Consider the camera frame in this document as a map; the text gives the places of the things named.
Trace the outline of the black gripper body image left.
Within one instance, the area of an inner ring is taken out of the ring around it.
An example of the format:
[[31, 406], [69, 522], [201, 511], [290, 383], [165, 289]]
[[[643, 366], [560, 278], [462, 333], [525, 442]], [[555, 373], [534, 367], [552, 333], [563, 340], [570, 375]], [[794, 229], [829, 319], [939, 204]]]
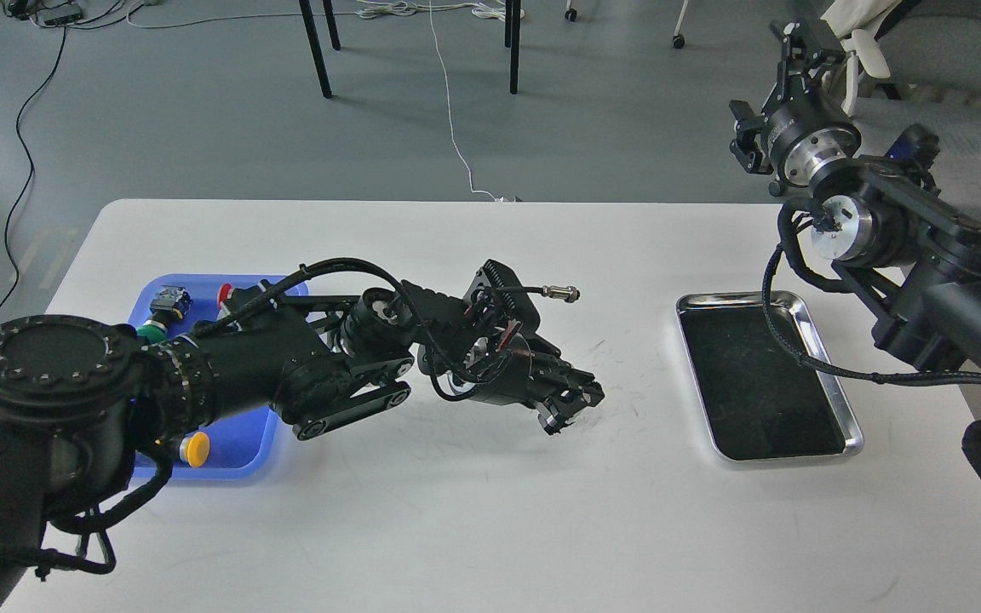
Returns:
[[542, 369], [565, 364], [560, 350], [538, 337], [530, 292], [500, 261], [478, 269], [460, 298], [420, 288], [419, 313], [419, 370], [448, 374], [452, 395], [536, 408], [550, 391]]

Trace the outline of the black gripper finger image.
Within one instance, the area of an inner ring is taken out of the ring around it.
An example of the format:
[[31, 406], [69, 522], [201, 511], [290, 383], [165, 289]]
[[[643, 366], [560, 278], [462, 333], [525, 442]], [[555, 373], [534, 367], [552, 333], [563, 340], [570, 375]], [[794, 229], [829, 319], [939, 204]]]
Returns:
[[760, 132], [766, 127], [767, 117], [758, 115], [746, 100], [729, 101], [729, 109], [735, 131], [731, 154], [748, 174], [767, 175], [768, 156], [758, 141]]
[[542, 381], [550, 387], [542, 400], [549, 408], [588, 408], [599, 406], [605, 398], [604, 389], [593, 373], [569, 364], [545, 366]]
[[555, 435], [571, 426], [581, 411], [600, 401], [602, 393], [556, 393], [536, 405], [537, 421], [546, 434]]
[[807, 75], [821, 77], [845, 62], [847, 52], [829, 24], [820, 19], [771, 22], [770, 30], [780, 42], [778, 77]]

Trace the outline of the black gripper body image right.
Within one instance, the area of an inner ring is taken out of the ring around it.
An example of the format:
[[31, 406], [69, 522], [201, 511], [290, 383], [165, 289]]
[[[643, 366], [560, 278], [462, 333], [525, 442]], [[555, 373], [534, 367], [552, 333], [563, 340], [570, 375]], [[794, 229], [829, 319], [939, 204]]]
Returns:
[[773, 175], [772, 189], [807, 187], [835, 159], [853, 157], [862, 144], [859, 129], [806, 69], [780, 65], [776, 84], [760, 115], [758, 144]]

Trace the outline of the black robot arm image left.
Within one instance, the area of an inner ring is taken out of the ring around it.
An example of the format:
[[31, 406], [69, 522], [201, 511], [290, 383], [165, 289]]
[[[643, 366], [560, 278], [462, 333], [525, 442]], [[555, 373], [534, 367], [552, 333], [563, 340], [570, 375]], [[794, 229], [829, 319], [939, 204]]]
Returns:
[[307, 441], [399, 406], [418, 369], [444, 400], [521, 404], [560, 432], [605, 394], [537, 333], [533, 295], [579, 292], [489, 260], [450, 296], [329, 259], [161, 341], [70, 315], [0, 324], [0, 606], [27, 570], [112, 573], [108, 531], [168, 483], [176, 444], [250, 409]]

